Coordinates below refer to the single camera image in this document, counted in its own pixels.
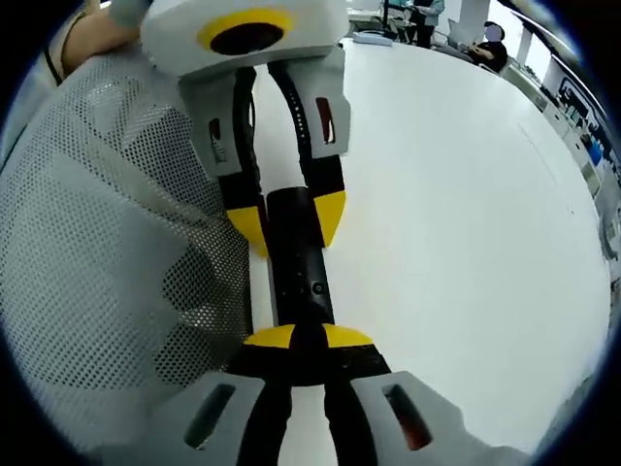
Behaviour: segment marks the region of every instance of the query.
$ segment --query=black circle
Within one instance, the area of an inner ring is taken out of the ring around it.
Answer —
[[[249,22],[220,32],[212,40],[213,51],[223,55],[245,55],[264,50],[284,36],[278,26],[267,22]]]

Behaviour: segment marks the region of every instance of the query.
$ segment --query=yellow ring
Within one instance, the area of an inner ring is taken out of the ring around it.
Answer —
[[[282,29],[283,34],[295,27],[294,16],[285,9],[253,8],[243,12],[233,13],[226,17],[218,17],[205,24],[196,36],[197,42],[205,50],[212,49],[212,40],[224,31],[228,31],[242,24],[262,22]]]

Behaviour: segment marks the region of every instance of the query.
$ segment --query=white table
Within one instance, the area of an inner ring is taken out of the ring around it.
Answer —
[[[347,204],[325,252],[336,321],[459,406],[473,434],[531,452],[605,340],[587,185],[510,83],[430,50],[345,48]],[[284,100],[265,73],[255,92],[264,190],[299,185]],[[271,326],[254,254],[250,278],[255,328]],[[336,464],[320,394],[295,391],[281,464]]]

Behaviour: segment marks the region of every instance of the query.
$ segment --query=window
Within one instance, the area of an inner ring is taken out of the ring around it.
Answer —
[[[541,83],[543,83],[543,78],[545,78],[551,59],[550,50],[547,49],[539,37],[533,35],[533,42],[531,42],[531,47],[526,56],[526,66],[533,70]]]
[[[504,7],[496,0],[492,0],[489,4],[487,20],[500,24],[505,30],[503,44],[505,44],[507,48],[508,55],[515,58],[520,48],[520,41],[522,40],[522,21],[518,19],[509,8]]]

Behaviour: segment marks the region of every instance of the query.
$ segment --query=person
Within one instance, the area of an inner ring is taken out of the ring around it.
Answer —
[[[86,0],[60,27],[37,58],[14,98],[0,145],[0,168],[28,122],[56,88],[91,56],[115,50],[139,39],[138,27],[122,27],[99,0]]]
[[[444,0],[413,0],[408,2],[411,15],[407,28],[409,43],[412,44],[416,34],[416,44],[423,49],[431,48],[431,38],[438,25],[438,18],[444,11]]]
[[[485,42],[468,48],[467,54],[475,65],[485,65],[500,73],[507,65],[507,48],[503,44],[505,30],[492,21],[485,22]]]

